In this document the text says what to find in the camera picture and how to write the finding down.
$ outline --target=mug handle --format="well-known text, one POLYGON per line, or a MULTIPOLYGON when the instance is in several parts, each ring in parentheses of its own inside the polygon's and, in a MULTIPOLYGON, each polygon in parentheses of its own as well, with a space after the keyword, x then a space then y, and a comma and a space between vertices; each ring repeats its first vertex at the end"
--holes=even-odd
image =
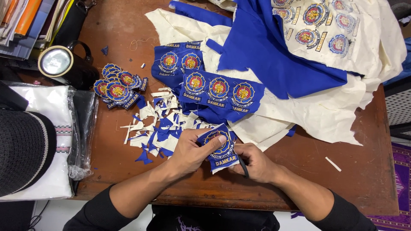
POLYGON ((93 60, 94 60, 94 59, 93 59, 93 57, 91 56, 91 50, 90 50, 90 47, 87 46, 87 44, 85 44, 85 43, 83 43, 83 42, 81 42, 81 41, 78 41, 78 40, 74 40, 74 41, 71 41, 71 42, 67 45, 67 48, 68 48, 71 52, 74 53, 74 47, 75 47, 76 45, 78 45, 78 44, 81 44, 81 45, 83 46, 83 48, 84 48, 84 51, 85 51, 84 60, 85 60, 86 62, 90 63, 90 64, 93 64, 93 60))

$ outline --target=orange book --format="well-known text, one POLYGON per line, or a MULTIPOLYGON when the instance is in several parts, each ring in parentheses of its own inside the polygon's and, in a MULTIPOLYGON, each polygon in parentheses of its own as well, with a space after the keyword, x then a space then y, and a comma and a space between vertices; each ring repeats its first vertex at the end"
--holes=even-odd
POLYGON ((42 0, 28 0, 27 7, 23 12, 20 21, 17 24, 15 33, 22 36, 26 35, 28 28, 31 25, 31 22, 33 21, 34 16, 36 15, 37 10, 40 7, 41 2, 42 0))
POLYGON ((13 14, 14 14, 14 11, 16 10, 16 6, 17 6, 18 1, 19 0, 12 0, 12 2, 10 3, 10 7, 7 10, 6 15, 3 18, 3 22, 1 24, 2 26, 6 26, 6 25, 9 24, 13 14))

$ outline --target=person's left hand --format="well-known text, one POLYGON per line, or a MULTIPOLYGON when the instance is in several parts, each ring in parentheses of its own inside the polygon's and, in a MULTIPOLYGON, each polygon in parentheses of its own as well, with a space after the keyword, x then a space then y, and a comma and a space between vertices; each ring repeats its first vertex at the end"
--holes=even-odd
POLYGON ((210 129, 185 129, 181 133, 173 156, 167 160, 170 166, 178 171, 180 176, 196 171, 209 154, 226 142, 225 136, 217 136, 204 146, 199 147, 196 144, 197 136, 208 130, 210 129))

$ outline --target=black mug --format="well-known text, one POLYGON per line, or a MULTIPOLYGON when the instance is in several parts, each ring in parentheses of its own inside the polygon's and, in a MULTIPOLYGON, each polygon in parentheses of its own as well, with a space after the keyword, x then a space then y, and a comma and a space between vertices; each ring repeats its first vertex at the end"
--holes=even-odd
POLYGON ((52 46, 44 50, 38 61, 40 72, 61 83, 71 85, 78 90, 90 90, 100 78, 97 68, 92 66, 93 57, 90 48, 81 41, 72 41, 64 46, 52 46), (74 54, 74 47, 81 44, 85 58, 74 54))

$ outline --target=wooden table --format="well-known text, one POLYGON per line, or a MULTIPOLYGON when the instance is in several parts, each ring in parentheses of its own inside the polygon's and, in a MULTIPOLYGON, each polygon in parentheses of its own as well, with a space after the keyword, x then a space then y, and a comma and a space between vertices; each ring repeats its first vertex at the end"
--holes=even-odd
MULTIPOLYGON (((219 10, 205 0, 194 3, 211 11, 219 10)), ((150 74, 153 46, 159 44, 154 42, 158 41, 158 35, 144 14, 156 8, 171 11, 168 4, 168 0, 99 1, 90 10, 80 35, 80 40, 91 48, 94 66, 114 63, 131 73, 149 77, 148 90, 143 94, 147 100, 152 100, 150 92, 156 92, 164 85, 150 74), (136 49, 135 44, 130 47, 133 40, 147 42, 139 41, 136 49), (109 54, 103 56, 100 49, 106 45, 109 46, 109 54)), ((92 170, 98 169, 81 181, 75 199, 89 200, 109 185, 166 161, 150 155, 154 160, 151 164, 134 162, 141 149, 123 144, 127 129, 119 126, 129 125, 136 112, 139 112, 136 106, 130 110, 114 108, 109 111, 104 103, 100 103, 91 155, 92 170)), ((356 115, 352 130, 363 147, 316 140, 299 127, 294 137, 284 137, 265 153, 294 173, 332 189, 367 215, 397 215, 394 165, 382 86, 374 93, 372 103, 363 111, 358 109, 356 115), (325 157, 329 157, 342 171, 337 171, 325 157)), ((150 124, 152 118, 144 122, 150 124)), ((246 180, 228 171, 212 175, 208 162, 204 162, 194 174, 170 185, 153 204, 273 211, 298 209, 273 186, 246 180)))

